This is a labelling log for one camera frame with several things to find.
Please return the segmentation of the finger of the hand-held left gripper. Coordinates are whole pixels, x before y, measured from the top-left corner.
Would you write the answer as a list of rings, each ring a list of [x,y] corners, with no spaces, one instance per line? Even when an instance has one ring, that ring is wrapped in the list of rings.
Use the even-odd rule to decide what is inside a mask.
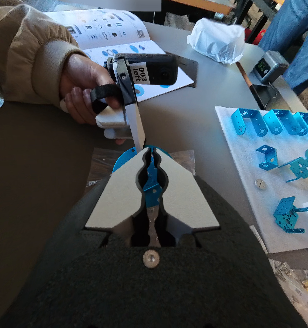
[[[143,150],[146,137],[141,121],[139,108],[137,104],[129,104],[125,106],[126,115],[131,129],[132,138],[137,152]]]

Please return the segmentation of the person's left hand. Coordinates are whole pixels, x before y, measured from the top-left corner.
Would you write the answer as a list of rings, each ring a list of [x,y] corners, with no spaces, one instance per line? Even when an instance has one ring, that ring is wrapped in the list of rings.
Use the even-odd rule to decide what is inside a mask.
[[[59,93],[74,121],[97,125],[90,93],[95,87],[107,84],[115,82],[105,68],[80,54],[68,57],[62,69]]]

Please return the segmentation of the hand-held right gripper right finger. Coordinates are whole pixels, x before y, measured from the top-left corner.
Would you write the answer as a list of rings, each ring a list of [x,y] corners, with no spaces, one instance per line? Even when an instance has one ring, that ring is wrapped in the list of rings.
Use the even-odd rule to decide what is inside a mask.
[[[162,188],[155,220],[158,239],[180,239],[220,228],[194,176],[158,148],[153,150],[157,182]]]

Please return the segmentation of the grey timer with green display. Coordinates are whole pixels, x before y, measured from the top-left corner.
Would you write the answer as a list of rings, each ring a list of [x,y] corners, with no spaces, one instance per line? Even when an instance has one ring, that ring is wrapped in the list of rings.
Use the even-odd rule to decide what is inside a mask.
[[[268,50],[253,68],[253,73],[263,85],[273,84],[288,69],[289,64],[278,52]]]

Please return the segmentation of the pile of screw bags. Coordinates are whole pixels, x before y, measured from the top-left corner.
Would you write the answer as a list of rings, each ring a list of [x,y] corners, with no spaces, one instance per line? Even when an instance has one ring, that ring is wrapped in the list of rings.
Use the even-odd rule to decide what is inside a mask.
[[[269,259],[284,293],[308,326],[308,270],[291,269],[284,262]]]

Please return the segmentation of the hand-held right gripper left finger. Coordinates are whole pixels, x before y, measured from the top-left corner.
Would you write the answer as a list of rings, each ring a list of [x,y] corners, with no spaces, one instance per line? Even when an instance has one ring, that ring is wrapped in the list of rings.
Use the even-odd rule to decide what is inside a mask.
[[[115,233],[124,239],[150,239],[143,191],[150,163],[151,149],[144,148],[111,174],[86,229]]]

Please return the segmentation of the wide teal flat bracket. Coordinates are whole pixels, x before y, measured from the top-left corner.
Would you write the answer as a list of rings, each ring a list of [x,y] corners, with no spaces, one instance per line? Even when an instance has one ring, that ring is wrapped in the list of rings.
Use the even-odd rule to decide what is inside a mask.
[[[290,170],[295,174],[296,178],[286,181],[287,183],[300,178],[308,178],[308,149],[305,151],[305,156],[306,158],[299,157],[278,167],[290,165]]]

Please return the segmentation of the white instruction booklet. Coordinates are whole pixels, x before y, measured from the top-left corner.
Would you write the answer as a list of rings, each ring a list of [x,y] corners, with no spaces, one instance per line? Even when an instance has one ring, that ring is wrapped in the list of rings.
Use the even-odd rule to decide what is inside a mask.
[[[66,27],[80,49],[102,66],[108,57],[118,53],[165,53],[150,39],[144,23],[129,11],[92,9],[45,14]]]

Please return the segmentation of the white crumpled wrap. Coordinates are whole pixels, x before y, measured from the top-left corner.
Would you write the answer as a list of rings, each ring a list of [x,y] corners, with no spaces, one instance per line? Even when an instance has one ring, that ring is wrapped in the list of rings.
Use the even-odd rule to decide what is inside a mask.
[[[245,28],[202,18],[187,36],[187,44],[218,63],[233,64],[243,57]]]

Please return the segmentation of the small blue angled bracket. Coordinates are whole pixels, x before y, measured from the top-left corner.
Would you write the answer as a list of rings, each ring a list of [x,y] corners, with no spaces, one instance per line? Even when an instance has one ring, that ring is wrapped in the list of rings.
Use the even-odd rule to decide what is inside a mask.
[[[277,151],[274,147],[262,145],[261,147],[257,148],[256,151],[265,155],[265,161],[258,165],[259,168],[265,171],[269,171],[279,166]]]

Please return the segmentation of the blue multi-hole box bracket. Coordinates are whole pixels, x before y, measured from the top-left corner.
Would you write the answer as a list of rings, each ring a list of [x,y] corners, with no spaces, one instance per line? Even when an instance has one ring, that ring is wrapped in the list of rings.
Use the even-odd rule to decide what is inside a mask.
[[[298,208],[294,206],[296,197],[286,197],[280,200],[275,212],[275,223],[288,234],[303,234],[304,228],[295,228],[298,220],[298,213],[307,212],[308,207]]]

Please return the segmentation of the clear plastic bag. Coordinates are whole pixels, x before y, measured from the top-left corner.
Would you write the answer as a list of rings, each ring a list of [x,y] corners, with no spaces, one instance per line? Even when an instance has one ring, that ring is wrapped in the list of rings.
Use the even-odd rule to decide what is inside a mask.
[[[94,148],[85,193],[90,191],[94,185],[113,172],[115,162],[122,154],[122,151]],[[170,156],[190,173],[196,175],[195,155],[193,150],[170,153]]]

